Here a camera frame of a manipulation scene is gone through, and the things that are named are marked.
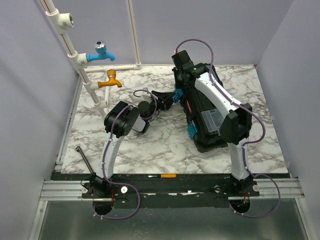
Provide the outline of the black plastic toolbox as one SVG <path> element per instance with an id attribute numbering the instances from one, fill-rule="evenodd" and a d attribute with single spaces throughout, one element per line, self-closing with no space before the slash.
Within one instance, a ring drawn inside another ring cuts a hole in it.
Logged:
<path id="1" fill-rule="evenodd" d="M 216 148 L 225 148 L 226 141 L 220 136 L 220 126 L 223 117 L 217 107 L 193 84 L 188 84 L 180 79 L 180 75 L 199 70 L 200 74 L 212 70 L 213 78 L 223 85 L 214 66 L 208 63 L 199 63 L 189 69 L 174 66 L 172 71 L 175 80 L 173 102 L 180 103 L 186 115 L 187 134 L 194 142 L 200 153 L 205 153 Z"/>

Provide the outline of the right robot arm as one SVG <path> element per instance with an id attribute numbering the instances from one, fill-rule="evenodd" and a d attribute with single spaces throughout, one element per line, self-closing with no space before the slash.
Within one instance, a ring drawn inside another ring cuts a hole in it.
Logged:
<path id="1" fill-rule="evenodd" d="M 252 177 L 245 169 L 247 149 L 242 147 L 252 128 L 252 106 L 232 97 L 214 66 L 194 64 L 186 50 L 172 55 L 175 80 L 173 101 L 186 115 L 187 133 L 201 153 L 228 147 L 231 159 L 230 191 L 241 196 Z"/>

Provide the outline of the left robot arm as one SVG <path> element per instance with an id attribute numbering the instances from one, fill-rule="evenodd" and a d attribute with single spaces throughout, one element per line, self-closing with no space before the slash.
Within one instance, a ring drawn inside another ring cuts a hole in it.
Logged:
<path id="1" fill-rule="evenodd" d="M 89 186 L 99 197 L 104 198 L 110 194 L 114 174 L 114 164 L 120 145 L 131 131 L 140 134 L 146 133 L 150 122 L 160 111 L 167 111 L 174 103 L 174 92 L 149 91 L 147 88 L 133 92 L 134 97 L 141 97 L 143 101 L 138 106 L 124 101 L 118 104 L 104 118 L 105 142 L 100 157 L 98 168 L 91 173 Z"/>

